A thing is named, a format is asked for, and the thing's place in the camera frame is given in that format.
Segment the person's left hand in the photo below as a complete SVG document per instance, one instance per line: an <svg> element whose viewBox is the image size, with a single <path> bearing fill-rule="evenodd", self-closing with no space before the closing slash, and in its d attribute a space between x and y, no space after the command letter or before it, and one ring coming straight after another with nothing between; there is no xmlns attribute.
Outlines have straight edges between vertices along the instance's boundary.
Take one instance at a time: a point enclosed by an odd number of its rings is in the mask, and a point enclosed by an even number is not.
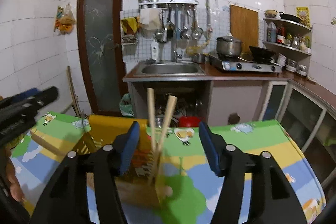
<svg viewBox="0 0 336 224"><path fill-rule="evenodd" d="M15 175L14 165L9 158L6 159L6 176L9 182L9 190L13 199L17 202L23 202L25 200L25 195Z"/></svg>

